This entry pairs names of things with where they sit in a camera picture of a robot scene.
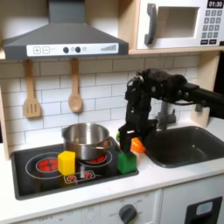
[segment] black stovetop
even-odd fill
[[[12,153],[16,199],[26,200],[137,175],[138,171],[121,174],[117,170],[118,154],[122,151],[112,137],[109,140],[111,145],[105,156],[90,161],[76,160],[75,174],[68,176],[58,171],[58,155],[64,150],[63,144]]]

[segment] microwave keypad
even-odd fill
[[[216,45],[219,37],[222,10],[206,10],[201,45]]]

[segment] wooden spatula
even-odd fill
[[[34,97],[32,62],[30,60],[24,61],[24,72],[27,88],[27,99],[24,102],[24,115],[26,117],[37,117],[40,116],[40,105]]]
[[[79,95],[79,61],[71,59],[72,67],[72,94],[69,97],[69,107],[73,112],[81,111],[81,97]]]

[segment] black robotic arm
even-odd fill
[[[120,145],[125,153],[130,153],[133,137],[139,137],[144,143],[144,139],[155,134],[157,130],[158,121],[148,119],[151,98],[183,106],[199,104],[203,108],[224,111],[224,96],[188,83],[181,74],[170,75],[156,69],[138,72],[128,82],[125,94],[128,101],[126,123],[119,129]]]

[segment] sink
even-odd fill
[[[159,131],[146,140],[146,154],[157,165],[174,168],[224,158],[224,143],[205,129]]]

